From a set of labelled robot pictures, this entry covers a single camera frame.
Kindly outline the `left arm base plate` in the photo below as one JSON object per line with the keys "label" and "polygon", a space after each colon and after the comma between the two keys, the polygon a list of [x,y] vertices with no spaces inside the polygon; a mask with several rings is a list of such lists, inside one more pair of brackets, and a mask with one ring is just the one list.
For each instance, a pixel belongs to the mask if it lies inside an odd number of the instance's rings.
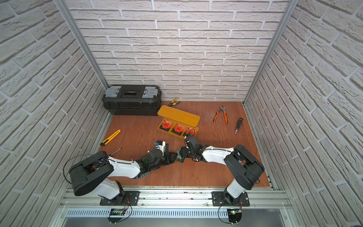
{"label": "left arm base plate", "polygon": [[136,206],[139,200],[140,191],[123,191],[120,192],[115,198],[109,200],[102,197],[100,201],[101,206],[125,206],[127,204]]}

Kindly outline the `aluminium front rail frame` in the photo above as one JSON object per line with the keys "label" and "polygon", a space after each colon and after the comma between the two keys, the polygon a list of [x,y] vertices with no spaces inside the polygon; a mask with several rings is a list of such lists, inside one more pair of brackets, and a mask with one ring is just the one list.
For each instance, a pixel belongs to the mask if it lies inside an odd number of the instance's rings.
{"label": "aluminium front rail frame", "polygon": [[[213,196],[223,193],[223,187],[152,187],[125,186],[124,191],[137,191],[129,196],[133,208],[218,208],[224,200]],[[60,202],[64,208],[101,208],[101,198],[96,194],[75,196],[68,189]],[[255,187],[245,191],[239,201],[244,209],[291,209],[292,205],[284,191]]]}

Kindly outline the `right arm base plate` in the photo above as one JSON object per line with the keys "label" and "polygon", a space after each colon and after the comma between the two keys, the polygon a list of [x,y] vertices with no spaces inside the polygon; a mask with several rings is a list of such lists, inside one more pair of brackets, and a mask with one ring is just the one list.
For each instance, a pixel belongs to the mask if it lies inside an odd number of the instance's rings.
{"label": "right arm base plate", "polygon": [[218,192],[214,191],[211,193],[212,195],[212,203],[213,206],[242,206],[242,207],[249,207],[249,197],[246,192],[240,194],[239,197],[234,198],[227,192]]}

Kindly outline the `yellow utility knife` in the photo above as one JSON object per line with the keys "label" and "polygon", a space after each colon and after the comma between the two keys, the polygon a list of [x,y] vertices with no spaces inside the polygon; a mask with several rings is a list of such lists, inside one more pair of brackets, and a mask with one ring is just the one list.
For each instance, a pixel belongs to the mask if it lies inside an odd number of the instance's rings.
{"label": "yellow utility knife", "polygon": [[107,145],[111,140],[113,140],[119,133],[121,132],[121,130],[117,130],[116,132],[114,132],[111,136],[109,136],[107,139],[105,139],[103,142],[100,143],[100,146],[105,146]]}

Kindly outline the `yellow two-tier wooden shelf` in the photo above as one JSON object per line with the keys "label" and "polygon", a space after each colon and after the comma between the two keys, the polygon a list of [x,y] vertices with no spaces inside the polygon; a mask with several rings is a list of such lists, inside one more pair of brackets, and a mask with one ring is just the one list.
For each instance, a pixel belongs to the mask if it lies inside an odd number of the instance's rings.
{"label": "yellow two-tier wooden shelf", "polygon": [[[168,106],[161,106],[161,108],[157,114],[159,116],[163,117],[162,121],[167,120],[167,121],[173,122],[172,129],[174,128],[174,126],[176,124],[185,126],[185,130],[184,130],[183,134],[185,133],[187,128],[195,129],[196,133],[194,136],[196,136],[199,131],[198,123],[200,121],[200,116],[198,116],[198,115],[188,113],[188,112],[185,112],[185,111],[182,111],[179,109],[175,109],[172,107],[168,107]],[[183,134],[181,136],[174,134],[174,133],[172,133],[172,129],[169,132],[166,132],[163,130],[161,130],[161,131],[184,139],[185,136],[183,136]]]}

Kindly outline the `yellow handled pliers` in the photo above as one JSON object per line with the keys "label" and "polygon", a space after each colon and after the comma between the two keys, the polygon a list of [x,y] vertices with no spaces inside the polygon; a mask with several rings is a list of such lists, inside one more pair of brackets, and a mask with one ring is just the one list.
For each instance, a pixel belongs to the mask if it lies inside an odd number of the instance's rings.
{"label": "yellow handled pliers", "polygon": [[176,99],[174,99],[173,101],[171,101],[169,104],[168,104],[168,106],[169,107],[173,107],[173,106],[176,106],[176,105],[178,105],[178,104],[180,104],[181,103],[181,101],[179,100],[179,98],[176,98]]}

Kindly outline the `black plastic toolbox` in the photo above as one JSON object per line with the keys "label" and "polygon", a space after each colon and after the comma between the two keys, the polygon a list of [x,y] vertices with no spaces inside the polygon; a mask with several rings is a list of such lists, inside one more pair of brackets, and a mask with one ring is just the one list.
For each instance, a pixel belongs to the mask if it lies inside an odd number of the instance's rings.
{"label": "black plastic toolbox", "polygon": [[157,116],[161,97],[159,86],[112,85],[102,101],[112,115]]}

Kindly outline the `left green circuit board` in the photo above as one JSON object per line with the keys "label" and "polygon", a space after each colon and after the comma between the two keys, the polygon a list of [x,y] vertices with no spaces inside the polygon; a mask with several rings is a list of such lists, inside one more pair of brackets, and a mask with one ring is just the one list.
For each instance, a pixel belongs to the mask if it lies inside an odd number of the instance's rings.
{"label": "left green circuit board", "polygon": [[111,209],[109,213],[110,218],[122,218],[128,215],[128,211],[126,209]]}

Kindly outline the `green tea bag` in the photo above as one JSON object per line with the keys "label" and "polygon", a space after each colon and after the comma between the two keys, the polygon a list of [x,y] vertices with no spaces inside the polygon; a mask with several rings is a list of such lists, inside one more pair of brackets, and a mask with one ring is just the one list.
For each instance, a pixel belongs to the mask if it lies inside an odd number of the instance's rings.
{"label": "green tea bag", "polygon": [[185,158],[182,157],[182,148],[178,147],[177,150],[176,150],[176,153],[177,153],[177,157],[176,157],[175,160],[180,162],[180,163],[183,163]]}

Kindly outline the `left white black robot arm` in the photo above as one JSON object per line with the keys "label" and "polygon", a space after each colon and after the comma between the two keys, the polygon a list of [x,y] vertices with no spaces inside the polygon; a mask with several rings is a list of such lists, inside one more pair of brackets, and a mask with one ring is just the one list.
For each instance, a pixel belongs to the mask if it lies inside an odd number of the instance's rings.
{"label": "left white black robot arm", "polygon": [[168,151],[167,145],[158,145],[134,161],[115,159],[105,151],[97,152],[70,168],[73,192],[75,196],[94,192],[113,200],[122,194],[123,189],[118,181],[111,181],[110,177],[141,179],[162,166],[173,164],[177,156],[177,153]]}

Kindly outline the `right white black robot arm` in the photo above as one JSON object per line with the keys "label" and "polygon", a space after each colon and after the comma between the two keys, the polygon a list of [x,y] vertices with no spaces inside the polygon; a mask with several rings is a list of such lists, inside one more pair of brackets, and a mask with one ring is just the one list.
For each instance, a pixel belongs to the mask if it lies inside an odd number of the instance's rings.
{"label": "right white black robot arm", "polygon": [[194,162],[219,163],[225,165],[233,175],[233,181],[225,188],[222,199],[224,204],[235,205],[241,195],[260,182],[265,168],[243,145],[234,148],[202,146],[192,134],[185,139],[181,148],[182,159],[191,158]]}

